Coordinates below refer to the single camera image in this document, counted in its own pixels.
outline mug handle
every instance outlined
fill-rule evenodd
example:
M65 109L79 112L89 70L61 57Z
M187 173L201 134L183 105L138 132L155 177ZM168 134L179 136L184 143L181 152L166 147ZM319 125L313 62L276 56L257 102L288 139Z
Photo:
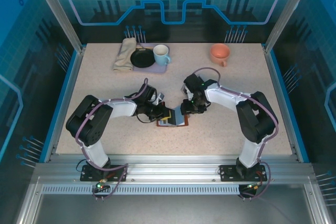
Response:
M168 55L166 55L165 58L168 60L168 62L166 62L166 65L172 63L172 59Z

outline orange mug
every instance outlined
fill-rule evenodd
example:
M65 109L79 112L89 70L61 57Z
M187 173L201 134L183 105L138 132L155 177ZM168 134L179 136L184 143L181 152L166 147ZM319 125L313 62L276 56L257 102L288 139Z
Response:
M230 55L230 49L225 44L213 44L210 49L210 60L222 67L227 66L227 59Z

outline speckled countertop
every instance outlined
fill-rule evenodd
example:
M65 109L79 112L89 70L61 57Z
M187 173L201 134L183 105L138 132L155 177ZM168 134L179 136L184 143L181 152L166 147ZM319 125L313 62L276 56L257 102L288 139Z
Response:
M267 97L279 119L279 134L265 147L264 154L288 155L291 149L280 114L274 88L260 44L228 44L231 49L228 66L221 68L209 60L211 44L167 44L172 63L165 74L115 72L112 66L120 44L88 44L72 94L66 120L82 99L92 94L99 99L121 98L137 92L143 79L165 95L166 106L182 103L183 80L201 67L214 67L222 75L221 85ZM205 70L204 78L217 79L216 73ZM239 154L244 143L238 116L218 104L204 114L192 115L189 126L164 128L155 123L142 124L135 117L109 121L101 138L107 154L134 155L229 155ZM60 154L79 154L80 148L63 126L57 147Z

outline black mount plate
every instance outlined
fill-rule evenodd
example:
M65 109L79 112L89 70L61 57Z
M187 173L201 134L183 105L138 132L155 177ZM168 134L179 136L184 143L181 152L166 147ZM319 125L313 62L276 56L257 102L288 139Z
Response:
M267 181L267 175L264 165L259 165L255 172L261 172L263 174L263 182ZM219 175L221 176L221 182L259 182L260 177L254 173L253 176L242 179L236 171L235 165L220 165L219 166Z
M115 168L118 167L119 165L111 165L110 168ZM114 170L112 171L112 173L114 173L113 176L111 176L110 178L108 178L107 181L109 182L117 182L122 174L122 172L124 171L124 169L119 169L119 170ZM93 168L90 165L83 165L82 167L82 172L80 175L80 181L83 182L98 182L99 180L103 179L103 175L101 175L100 173L97 173L97 170L95 168ZM126 181L126 174L124 175L124 177L121 179L122 182Z

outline cloth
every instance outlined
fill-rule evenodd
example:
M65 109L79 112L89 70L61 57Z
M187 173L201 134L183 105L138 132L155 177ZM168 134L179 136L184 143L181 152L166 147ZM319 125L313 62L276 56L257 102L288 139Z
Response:
M131 55L136 49L136 39L126 38L122 41L120 52L117 59L113 65L113 70L115 71L125 71L133 70L133 65L131 63Z

